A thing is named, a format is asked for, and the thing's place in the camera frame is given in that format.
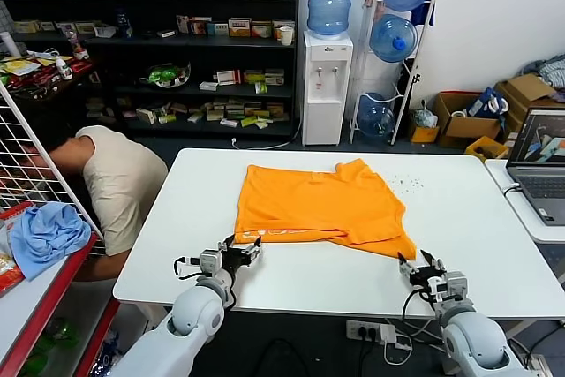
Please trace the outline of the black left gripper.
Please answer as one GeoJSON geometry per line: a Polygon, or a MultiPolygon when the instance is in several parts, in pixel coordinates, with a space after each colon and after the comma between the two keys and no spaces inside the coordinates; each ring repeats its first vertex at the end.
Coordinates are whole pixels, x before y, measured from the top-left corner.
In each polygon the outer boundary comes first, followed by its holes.
{"type": "Polygon", "coordinates": [[[245,249],[233,247],[234,241],[235,235],[232,234],[218,243],[218,250],[222,254],[222,269],[226,271],[238,271],[242,266],[250,266],[261,252],[261,237],[245,249]]]}

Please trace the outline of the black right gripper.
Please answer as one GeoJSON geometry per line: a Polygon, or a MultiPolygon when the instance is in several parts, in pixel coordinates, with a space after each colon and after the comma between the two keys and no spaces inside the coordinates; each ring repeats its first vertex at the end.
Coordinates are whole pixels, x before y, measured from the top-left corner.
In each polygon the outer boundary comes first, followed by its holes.
{"type": "Polygon", "coordinates": [[[398,253],[399,271],[414,287],[421,287],[426,292],[437,292],[438,286],[443,284],[443,273],[446,272],[441,259],[436,259],[431,253],[421,250],[429,266],[414,267],[401,253],[398,253]]]}

